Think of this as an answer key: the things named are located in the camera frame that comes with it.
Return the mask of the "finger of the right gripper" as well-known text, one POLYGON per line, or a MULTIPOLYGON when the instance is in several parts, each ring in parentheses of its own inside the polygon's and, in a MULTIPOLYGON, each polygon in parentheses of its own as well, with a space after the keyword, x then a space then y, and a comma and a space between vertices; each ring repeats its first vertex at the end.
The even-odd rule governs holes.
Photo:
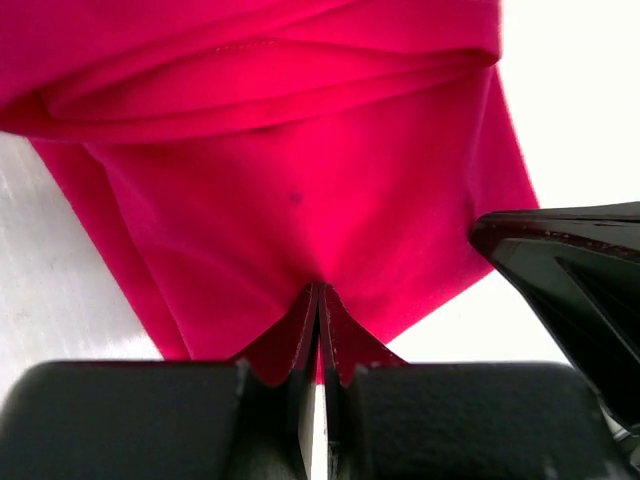
POLYGON ((516 290, 607 413, 639 432, 639 205, 493 212, 471 245, 516 290))

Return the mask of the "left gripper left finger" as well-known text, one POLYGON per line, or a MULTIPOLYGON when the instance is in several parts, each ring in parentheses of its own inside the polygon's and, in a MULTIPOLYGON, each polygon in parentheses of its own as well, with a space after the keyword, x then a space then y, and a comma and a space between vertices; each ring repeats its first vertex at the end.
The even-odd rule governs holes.
POLYGON ((306 479, 318 288, 225 361, 52 361, 1 410, 5 479, 306 479))

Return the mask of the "pink red t shirt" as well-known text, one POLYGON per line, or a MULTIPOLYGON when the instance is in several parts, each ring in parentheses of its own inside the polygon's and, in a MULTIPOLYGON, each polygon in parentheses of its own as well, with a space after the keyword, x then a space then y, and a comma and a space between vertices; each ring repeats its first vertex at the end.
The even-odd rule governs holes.
POLYGON ((228 358, 302 287, 390 341, 482 279, 474 221, 537 201, 497 1, 5 1, 27 138, 161 354, 228 358))

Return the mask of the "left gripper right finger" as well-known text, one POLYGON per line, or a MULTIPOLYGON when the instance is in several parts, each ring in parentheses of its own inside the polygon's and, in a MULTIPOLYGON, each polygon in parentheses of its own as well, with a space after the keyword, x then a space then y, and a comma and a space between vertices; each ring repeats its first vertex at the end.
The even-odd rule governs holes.
POLYGON ((553 363, 411 364, 318 288, 332 479, 635 479, 594 395, 553 363))

